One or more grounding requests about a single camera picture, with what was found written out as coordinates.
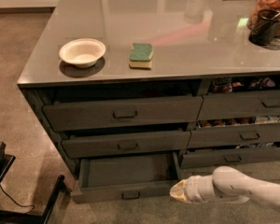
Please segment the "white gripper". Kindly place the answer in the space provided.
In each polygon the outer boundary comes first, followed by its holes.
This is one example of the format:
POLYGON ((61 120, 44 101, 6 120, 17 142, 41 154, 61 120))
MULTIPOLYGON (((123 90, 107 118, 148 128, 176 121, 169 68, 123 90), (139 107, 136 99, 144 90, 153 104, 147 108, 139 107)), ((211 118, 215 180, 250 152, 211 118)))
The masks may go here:
POLYGON ((210 175, 194 175, 179 181, 170 188, 170 196, 183 203, 207 203, 214 199, 214 187, 210 175))

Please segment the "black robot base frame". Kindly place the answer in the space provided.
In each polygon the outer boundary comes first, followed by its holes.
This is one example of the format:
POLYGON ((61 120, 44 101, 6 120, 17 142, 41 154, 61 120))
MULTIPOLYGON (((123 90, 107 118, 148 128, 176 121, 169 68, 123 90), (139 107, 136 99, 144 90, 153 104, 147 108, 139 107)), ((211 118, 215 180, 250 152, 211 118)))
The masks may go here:
POLYGON ((33 199, 31 189, 27 181, 8 180, 8 175, 13 174, 13 164, 16 156, 6 152, 7 145, 0 141, 0 190, 17 207, 23 208, 24 212, 9 211, 0 208, 0 224, 49 224, 53 208, 61 192, 66 190, 65 177, 59 175, 54 184, 49 200, 45 204, 42 214, 36 215, 33 211, 35 203, 30 203, 33 199))

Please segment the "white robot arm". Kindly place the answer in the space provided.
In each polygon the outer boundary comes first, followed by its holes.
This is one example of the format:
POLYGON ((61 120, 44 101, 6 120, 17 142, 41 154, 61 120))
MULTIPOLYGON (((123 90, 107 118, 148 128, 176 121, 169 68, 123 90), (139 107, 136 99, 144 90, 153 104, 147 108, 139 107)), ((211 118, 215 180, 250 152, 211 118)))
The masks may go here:
POLYGON ((240 171, 220 166, 211 175, 192 175, 171 187, 170 196, 183 203, 264 204, 280 213, 280 185, 252 178, 240 171))

